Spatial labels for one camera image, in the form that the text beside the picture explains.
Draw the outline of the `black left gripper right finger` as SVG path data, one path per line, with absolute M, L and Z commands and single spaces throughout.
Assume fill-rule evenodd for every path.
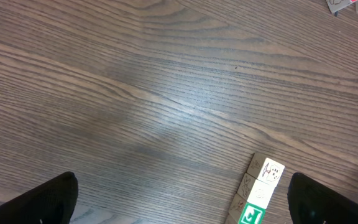
M 300 172 L 288 186 L 294 224 L 358 224 L 358 204 Z

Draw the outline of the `green letter wooden block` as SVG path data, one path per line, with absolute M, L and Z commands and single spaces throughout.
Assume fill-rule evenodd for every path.
M 265 209 L 246 202 L 239 194 L 235 194 L 228 215 L 235 218 L 238 224 L 261 224 Z

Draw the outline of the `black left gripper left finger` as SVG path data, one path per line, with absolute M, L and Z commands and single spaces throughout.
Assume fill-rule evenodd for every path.
M 0 224 L 68 224 L 77 198 L 77 178 L 64 172 L 0 205 Z

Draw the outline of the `green B wooden block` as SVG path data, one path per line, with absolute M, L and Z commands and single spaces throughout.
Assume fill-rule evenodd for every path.
M 238 221 L 233 218 L 231 215 L 228 215 L 226 217 L 226 221 L 224 222 L 224 224 L 238 224 Z

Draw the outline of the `white picture wooden block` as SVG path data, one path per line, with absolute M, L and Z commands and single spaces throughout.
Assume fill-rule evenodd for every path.
M 265 154 L 256 152 L 247 169 L 247 173 L 259 181 L 276 187 L 285 170 L 285 166 Z

